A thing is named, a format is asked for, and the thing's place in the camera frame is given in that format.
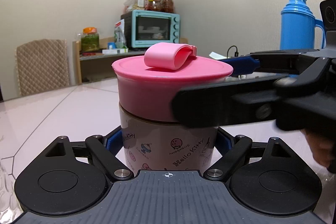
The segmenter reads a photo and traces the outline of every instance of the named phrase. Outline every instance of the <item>pink lid loop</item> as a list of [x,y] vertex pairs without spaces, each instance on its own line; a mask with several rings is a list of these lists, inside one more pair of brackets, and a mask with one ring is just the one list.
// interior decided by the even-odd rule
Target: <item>pink lid loop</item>
[[160,42],[146,51],[143,60],[147,67],[178,70],[189,56],[195,57],[196,54],[195,46]]

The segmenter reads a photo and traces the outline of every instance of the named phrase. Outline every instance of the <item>white crosshair symbol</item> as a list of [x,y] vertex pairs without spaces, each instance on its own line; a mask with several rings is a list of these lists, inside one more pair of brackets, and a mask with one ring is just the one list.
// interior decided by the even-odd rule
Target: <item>white crosshair symbol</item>
[[163,176],[165,176],[167,178],[171,178],[172,176],[175,176],[175,175],[173,175],[172,173],[168,172],[168,173],[164,174]]

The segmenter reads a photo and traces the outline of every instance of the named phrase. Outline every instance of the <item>triangular cutout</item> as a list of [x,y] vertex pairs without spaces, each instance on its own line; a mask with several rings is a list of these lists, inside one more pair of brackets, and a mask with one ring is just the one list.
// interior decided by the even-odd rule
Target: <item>triangular cutout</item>
[[290,158],[290,154],[287,153],[283,147],[276,143],[273,145],[273,150],[272,150],[272,156],[273,157],[282,157],[282,158]]
[[57,143],[47,154],[46,157],[60,157],[65,156],[64,143]]

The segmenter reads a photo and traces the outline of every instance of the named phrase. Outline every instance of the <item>gray gripper base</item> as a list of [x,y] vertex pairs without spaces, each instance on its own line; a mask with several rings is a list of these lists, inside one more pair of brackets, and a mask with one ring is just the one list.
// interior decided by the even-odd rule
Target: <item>gray gripper base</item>
[[225,185],[196,171],[142,170],[129,181],[116,182],[99,204],[65,217],[26,212],[16,224],[322,224],[311,212],[275,218],[248,210]]

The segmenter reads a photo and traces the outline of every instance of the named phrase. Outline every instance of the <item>blue thermos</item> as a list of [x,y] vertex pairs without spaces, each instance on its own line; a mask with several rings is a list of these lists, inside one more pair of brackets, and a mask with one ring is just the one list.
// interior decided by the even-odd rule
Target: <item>blue thermos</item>
[[316,19],[307,0],[289,0],[281,11],[281,50],[314,48],[315,27],[323,30],[321,48],[325,47],[323,21]]

